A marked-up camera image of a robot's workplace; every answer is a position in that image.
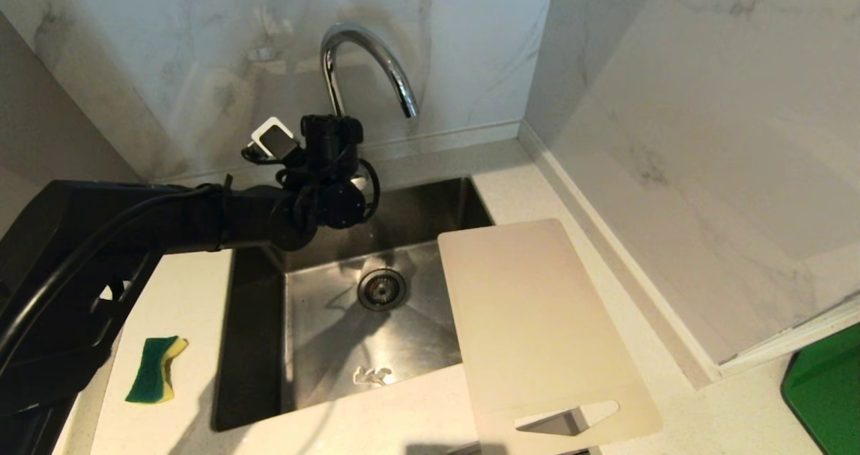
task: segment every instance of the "sink drain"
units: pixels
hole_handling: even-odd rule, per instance
[[[390,268],[368,272],[359,283],[359,302],[371,311],[389,311],[406,298],[406,281]]]

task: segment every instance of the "green object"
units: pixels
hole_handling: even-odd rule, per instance
[[[860,324],[795,354],[782,391],[821,451],[860,453]]]
[[[179,336],[150,337],[144,342],[138,376],[126,397],[129,403],[163,403],[173,399],[169,364],[187,347],[188,341]]]

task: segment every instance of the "robotic arm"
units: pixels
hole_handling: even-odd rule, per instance
[[[304,149],[277,119],[243,149],[254,164],[282,165],[280,188],[233,191],[229,177],[194,189],[53,181],[25,207],[0,240],[0,437],[22,419],[41,419],[32,429],[44,431],[51,409],[71,406],[110,357],[163,255],[294,251],[318,226],[344,229],[374,215],[379,183],[357,157],[361,124],[305,116],[301,127]],[[366,182],[362,168],[374,185],[369,202],[355,184]],[[105,287],[110,298],[99,295]]]

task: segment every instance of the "green tray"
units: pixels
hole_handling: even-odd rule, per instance
[[[860,324],[795,354],[782,392],[821,451],[860,454]]]

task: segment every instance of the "marble backsplash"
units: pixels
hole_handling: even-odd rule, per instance
[[[271,115],[298,131],[329,113],[319,44],[338,21],[393,49],[422,114],[400,115],[383,73],[339,54],[368,145],[519,121],[549,0],[0,0],[0,10],[142,177],[245,166]]]
[[[860,290],[860,0],[552,0],[526,122],[715,361]]]

